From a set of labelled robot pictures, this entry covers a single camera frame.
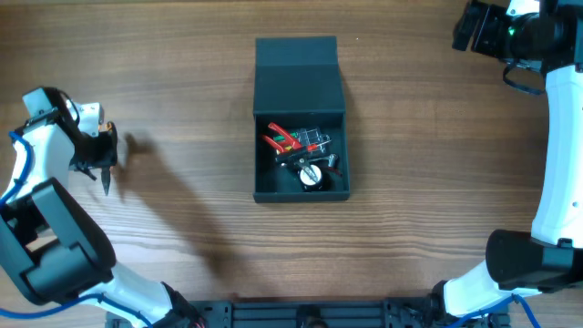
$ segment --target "green object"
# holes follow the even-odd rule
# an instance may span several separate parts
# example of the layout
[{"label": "green object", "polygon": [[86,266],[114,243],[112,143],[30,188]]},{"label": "green object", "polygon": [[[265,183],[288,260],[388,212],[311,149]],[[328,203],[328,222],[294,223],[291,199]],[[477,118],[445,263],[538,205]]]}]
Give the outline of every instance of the green object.
[{"label": "green object", "polygon": [[[291,136],[294,138],[298,138],[298,134],[296,132],[292,132]],[[283,136],[276,136],[275,138],[273,138],[273,141],[284,141],[285,138]]]},{"label": "green object", "polygon": [[[346,103],[336,37],[258,38],[256,51],[253,198],[256,202],[347,200]],[[288,131],[320,128],[332,140],[326,145],[327,155],[338,155],[337,169],[343,175],[327,174],[325,190],[304,191],[299,176],[275,163],[275,150],[261,138],[273,135],[267,127],[271,122]]]}]

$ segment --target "blue cable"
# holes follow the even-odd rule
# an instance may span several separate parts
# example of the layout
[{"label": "blue cable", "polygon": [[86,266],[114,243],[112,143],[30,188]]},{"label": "blue cable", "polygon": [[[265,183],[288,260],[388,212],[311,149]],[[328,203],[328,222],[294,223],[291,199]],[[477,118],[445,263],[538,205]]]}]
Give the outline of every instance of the blue cable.
[{"label": "blue cable", "polygon": [[2,199],[0,199],[0,210],[6,205],[8,200],[10,200],[14,195],[18,193],[22,189],[23,183],[28,178],[28,174],[30,174],[30,169],[32,166],[33,161],[33,150],[30,147],[30,144],[24,140],[22,137],[16,134],[14,131],[8,132],[8,136],[15,141],[20,142],[23,146],[25,146],[26,151],[26,160],[25,165],[22,167],[22,172],[20,172],[20,177],[14,181],[14,186],[10,189]]},{"label": "blue cable", "polygon": [[535,315],[532,313],[532,310],[530,310],[530,306],[528,306],[527,300],[525,300],[522,296],[516,295],[516,294],[512,294],[508,298],[502,300],[500,303],[498,303],[496,305],[493,305],[493,306],[491,306],[491,307],[489,307],[487,309],[480,310],[480,311],[476,311],[476,312],[472,312],[472,313],[468,313],[468,314],[464,315],[457,322],[452,323],[452,324],[446,326],[445,328],[458,328],[458,327],[461,327],[468,320],[470,320],[470,319],[472,319],[474,317],[477,317],[477,316],[483,316],[485,314],[494,313],[494,312],[500,310],[501,308],[509,305],[514,300],[517,300],[517,301],[520,302],[520,304],[522,304],[522,307],[525,309],[525,312],[527,313],[528,320],[530,320],[530,323],[532,323],[533,327],[535,327],[535,328],[541,328],[540,327],[540,324],[538,324],[537,318],[535,318]]},{"label": "blue cable", "polygon": [[14,312],[11,312],[8,310],[0,309],[0,315],[4,316],[6,318],[10,318],[10,319],[33,320],[33,319],[43,318],[43,317],[47,317],[49,315],[63,312],[64,310],[66,310],[68,308],[71,308],[75,305],[78,305],[81,302],[91,300],[91,299],[97,299],[98,302],[104,302],[105,304],[111,305],[118,310],[121,310],[125,313],[131,314],[131,315],[135,316],[136,318],[138,318],[139,320],[141,320],[143,323],[145,323],[148,328],[153,328],[152,323],[148,319],[146,319],[146,317],[144,317],[144,315],[142,313],[131,310],[127,306],[121,305],[118,302],[109,300],[103,294],[99,294],[99,293],[92,293],[92,294],[88,294],[85,296],[81,296],[81,297],[79,297],[71,302],[66,302],[65,304],[63,304],[61,306],[57,306],[54,309],[50,309],[50,310],[46,310],[46,311],[41,311],[41,312],[37,312],[37,313],[14,313]]}]

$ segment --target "black cable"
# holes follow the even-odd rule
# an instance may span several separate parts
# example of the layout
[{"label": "black cable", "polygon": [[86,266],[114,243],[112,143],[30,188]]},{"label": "black cable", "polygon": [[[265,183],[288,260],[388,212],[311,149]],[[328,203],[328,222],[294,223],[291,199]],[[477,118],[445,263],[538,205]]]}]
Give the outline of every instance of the black cable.
[{"label": "black cable", "polygon": [[59,89],[58,92],[63,95],[68,101],[71,102],[71,106],[73,107],[73,109],[75,110],[75,112],[77,113],[77,117],[75,118],[75,123],[77,125],[79,125],[79,121],[81,120],[81,117],[79,116],[79,111],[77,110],[77,106],[75,105],[75,102],[73,102],[73,99],[71,99],[71,97],[63,90]]},{"label": "black cable", "polygon": [[540,96],[540,95],[545,93],[545,91],[539,90],[537,88],[520,85],[517,82],[506,77],[506,75],[508,73],[510,73],[510,71],[515,69],[516,67],[517,67],[517,62],[514,61],[512,64],[508,64],[508,66],[506,68],[504,68],[504,72],[502,73],[502,80],[504,81],[504,83],[508,84],[509,86],[515,88],[518,91],[528,93],[529,95]]}]

